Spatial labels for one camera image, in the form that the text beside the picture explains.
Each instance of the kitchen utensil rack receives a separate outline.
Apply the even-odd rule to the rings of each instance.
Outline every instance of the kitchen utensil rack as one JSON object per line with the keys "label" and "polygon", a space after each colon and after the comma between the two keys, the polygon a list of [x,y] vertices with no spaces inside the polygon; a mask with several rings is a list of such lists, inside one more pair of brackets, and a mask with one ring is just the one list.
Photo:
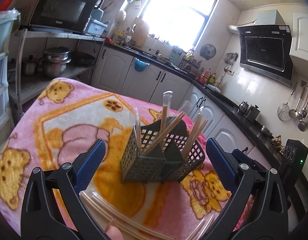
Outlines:
{"label": "kitchen utensil rack", "polygon": [[[159,135],[161,120],[141,126],[142,149],[151,144]],[[186,124],[179,124],[166,136],[163,149],[157,145],[148,155],[142,156],[137,146],[135,125],[121,159],[122,182],[165,182],[182,181],[191,171],[205,160],[205,153],[195,141],[189,155],[184,159],[181,150],[188,138]]]}

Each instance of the cabinet handle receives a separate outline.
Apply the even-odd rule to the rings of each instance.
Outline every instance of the cabinet handle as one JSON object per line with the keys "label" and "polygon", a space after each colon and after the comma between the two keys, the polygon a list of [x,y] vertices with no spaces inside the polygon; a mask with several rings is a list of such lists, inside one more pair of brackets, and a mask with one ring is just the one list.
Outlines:
{"label": "cabinet handle", "polygon": [[159,78],[159,76],[161,75],[161,71],[159,72],[159,74],[158,74],[158,77],[157,77],[157,79],[156,80],[158,80],[158,78]]}
{"label": "cabinet handle", "polygon": [[104,50],[104,52],[103,52],[103,56],[102,56],[102,59],[104,59],[104,54],[105,54],[105,52],[106,52],[106,49]]}
{"label": "cabinet handle", "polygon": [[203,97],[201,97],[201,98],[198,99],[198,101],[196,102],[196,107],[198,107],[197,104],[198,104],[198,102],[199,102],[201,99],[203,99]]}
{"label": "cabinet handle", "polygon": [[242,152],[244,153],[247,152],[248,150],[249,150],[248,147],[245,147],[245,149]]}
{"label": "cabinet handle", "polygon": [[162,78],[161,83],[163,82],[163,80],[164,80],[165,76],[166,76],[166,73],[164,73],[164,77]]}
{"label": "cabinet handle", "polygon": [[199,107],[201,107],[202,103],[205,102],[206,99],[202,100],[202,102],[199,104]]}

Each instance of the cutting board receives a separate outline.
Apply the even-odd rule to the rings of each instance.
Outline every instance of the cutting board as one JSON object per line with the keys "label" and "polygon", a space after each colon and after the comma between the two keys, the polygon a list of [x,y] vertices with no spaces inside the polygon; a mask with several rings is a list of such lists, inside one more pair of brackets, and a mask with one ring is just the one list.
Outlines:
{"label": "cutting board", "polygon": [[140,18],[135,18],[133,25],[136,24],[134,28],[134,33],[132,36],[132,41],[135,41],[135,46],[141,48],[144,46],[146,37],[150,32],[150,26],[147,22],[144,22]]}

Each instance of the black countertop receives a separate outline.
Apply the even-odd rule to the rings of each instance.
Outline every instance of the black countertop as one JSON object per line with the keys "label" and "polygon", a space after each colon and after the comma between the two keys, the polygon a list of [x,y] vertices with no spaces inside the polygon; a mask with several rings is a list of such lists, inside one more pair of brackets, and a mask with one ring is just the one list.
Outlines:
{"label": "black countertop", "polygon": [[[278,169],[280,166],[280,158],[281,155],[279,154],[278,150],[276,150],[272,145],[269,138],[266,138],[264,135],[260,133],[260,129],[262,125],[258,122],[250,122],[246,119],[243,115],[237,112],[238,106],[232,102],[227,97],[223,96],[222,94],[203,86],[200,82],[193,80],[187,74],[175,69],[174,67],[170,66],[169,64],[163,64],[156,60],[155,57],[151,57],[137,49],[128,49],[125,47],[105,44],[106,47],[121,51],[123,53],[129,54],[133,57],[137,57],[140,60],[144,60],[150,64],[153,64],[165,71],[171,72],[188,82],[195,85],[200,91],[204,93],[209,99],[211,99],[224,113],[230,118],[230,120],[241,130],[241,132],[246,136],[246,138],[251,142],[253,146],[256,146],[257,149],[262,153],[264,158],[270,163],[273,168]],[[299,177],[306,187],[308,191],[308,181],[305,178],[304,174],[301,172]]]}

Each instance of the fingernail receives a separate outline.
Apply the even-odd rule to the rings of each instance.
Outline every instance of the fingernail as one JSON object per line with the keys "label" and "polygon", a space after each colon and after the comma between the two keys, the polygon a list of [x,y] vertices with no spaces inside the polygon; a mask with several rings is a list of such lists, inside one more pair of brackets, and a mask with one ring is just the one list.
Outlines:
{"label": "fingernail", "polygon": [[106,233],[109,229],[110,229],[110,227],[111,226],[114,226],[114,227],[118,227],[118,222],[117,222],[117,220],[115,219],[115,218],[113,218],[108,224],[107,224],[107,226],[105,227],[105,229],[104,229],[104,232]]}

